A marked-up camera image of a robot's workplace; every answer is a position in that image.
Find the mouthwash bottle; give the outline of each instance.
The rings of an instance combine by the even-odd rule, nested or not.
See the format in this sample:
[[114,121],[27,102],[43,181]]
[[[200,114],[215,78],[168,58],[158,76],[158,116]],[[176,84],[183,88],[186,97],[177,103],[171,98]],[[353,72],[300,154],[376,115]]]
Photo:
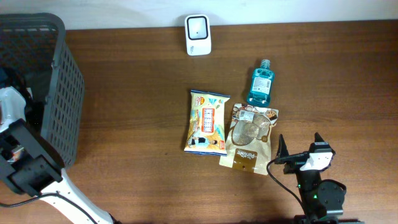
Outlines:
[[250,92],[246,101],[253,106],[268,107],[271,101],[271,86],[274,82],[275,73],[269,70],[269,60],[261,61],[260,68],[253,72]]

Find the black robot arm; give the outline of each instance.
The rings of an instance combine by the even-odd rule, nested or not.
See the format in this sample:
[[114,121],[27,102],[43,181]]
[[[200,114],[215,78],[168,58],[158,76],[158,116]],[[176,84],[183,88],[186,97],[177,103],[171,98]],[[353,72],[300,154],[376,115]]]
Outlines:
[[336,152],[330,147],[329,143],[325,142],[318,133],[315,133],[315,142],[311,143],[308,151],[289,155],[283,135],[279,136],[276,158],[268,163],[267,169],[269,172],[269,166],[273,162],[285,164],[284,174],[296,175],[301,200],[269,172],[269,175],[295,196],[302,206],[305,215],[296,216],[296,223],[339,223],[338,217],[343,214],[346,186],[335,180],[322,180],[320,176],[321,172],[330,167],[335,154]]

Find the wafer package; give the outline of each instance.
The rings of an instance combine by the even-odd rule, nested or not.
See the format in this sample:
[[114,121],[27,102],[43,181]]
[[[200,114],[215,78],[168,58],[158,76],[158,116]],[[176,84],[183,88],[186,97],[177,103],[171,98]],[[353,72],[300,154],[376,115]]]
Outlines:
[[275,109],[236,103],[225,145],[227,156],[220,157],[220,165],[267,175],[271,129],[278,113]]
[[225,156],[224,104],[229,96],[192,90],[185,152]]

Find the white wall device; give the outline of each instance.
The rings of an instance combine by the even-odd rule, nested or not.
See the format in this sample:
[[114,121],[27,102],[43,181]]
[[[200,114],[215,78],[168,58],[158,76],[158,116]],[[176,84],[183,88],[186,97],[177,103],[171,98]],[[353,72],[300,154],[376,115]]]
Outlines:
[[209,54],[211,52],[209,18],[205,15],[187,16],[185,18],[185,38],[189,55]]

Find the table surface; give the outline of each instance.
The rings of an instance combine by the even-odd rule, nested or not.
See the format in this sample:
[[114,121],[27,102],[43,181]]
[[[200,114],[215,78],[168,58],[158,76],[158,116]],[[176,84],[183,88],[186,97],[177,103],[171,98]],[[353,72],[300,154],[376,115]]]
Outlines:
[[[348,188],[342,218],[398,220],[398,21],[211,27],[211,54],[190,57],[183,27],[76,30],[67,44],[85,78],[78,154],[68,174],[95,204],[125,224],[283,222],[302,214],[270,177],[183,152],[190,90],[244,102],[264,58],[275,71],[274,156],[318,131],[336,151],[323,179]],[[274,175],[298,193],[283,166]],[[2,183],[3,203],[15,195]],[[45,202],[1,209],[0,223],[69,223]]]

